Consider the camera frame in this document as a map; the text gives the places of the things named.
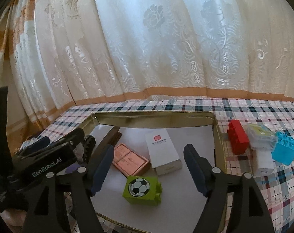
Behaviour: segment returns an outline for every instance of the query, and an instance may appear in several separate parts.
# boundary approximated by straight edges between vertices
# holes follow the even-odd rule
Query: eyeshadow palette
[[[136,154],[123,143],[115,147],[112,163],[125,177],[141,176],[150,168],[148,159]]]

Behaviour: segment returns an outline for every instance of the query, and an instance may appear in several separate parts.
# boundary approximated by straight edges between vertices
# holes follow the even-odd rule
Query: screw
[[[244,174],[244,177],[245,177],[246,179],[251,179],[251,178],[252,178],[252,175],[251,175],[249,172],[246,172],[246,173]]]
[[[54,176],[54,173],[53,172],[48,172],[47,175],[46,175],[46,177],[48,179],[52,178],[53,176]]]
[[[218,167],[214,167],[212,169],[212,171],[213,171],[213,173],[220,173],[221,172],[221,170]]]
[[[84,166],[81,166],[81,167],[78,168],[77,171],[78,171],[79,173],[83,173],[83,172],[85,172],[86,170],[87,170],[87,169],[86,169]]]

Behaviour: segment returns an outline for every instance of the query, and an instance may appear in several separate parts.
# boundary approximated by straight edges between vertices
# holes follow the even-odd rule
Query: soccer ball
[[[134,197],[143,197],[150,190],[148,180],[137,178],[129,183],[129,193]]]

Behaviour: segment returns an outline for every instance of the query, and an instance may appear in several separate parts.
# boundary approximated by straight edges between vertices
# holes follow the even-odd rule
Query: tablecloth
[[[74,106],[55,120],[41,136],[55,141],[76,128],[90,114],[114,111],[211,111],[216,115],[225,148],[227,170],[241,175],[252,172],[252,154],[247,149],[244,155],[234,155],[227,137],[228,123],[232,119],[246,123],[266,125],[270,130],[284,131],[294,138],[294,103],[265,100],[227,98],[202,98],[195,100],[130,101],[123,103],[101,103]],[[285,232],[294,220],[294,161],[290,166],[275,162],[275,172],[267,177],[255,178],[267,203],[277,233]],[[227,220],[232,206],[232,195],[228,196]],[[79,231],[71,220],[73,231]],[[105,232],[131,232],[100,218]]]

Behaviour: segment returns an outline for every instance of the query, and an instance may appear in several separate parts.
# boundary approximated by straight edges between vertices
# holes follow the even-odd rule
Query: sheer curtain
[[[13,0],[0,25],[0,72],[6,54],[24,114],[9,122],[19,128],[45,128],[75,104],[294,101],[286,0]]]

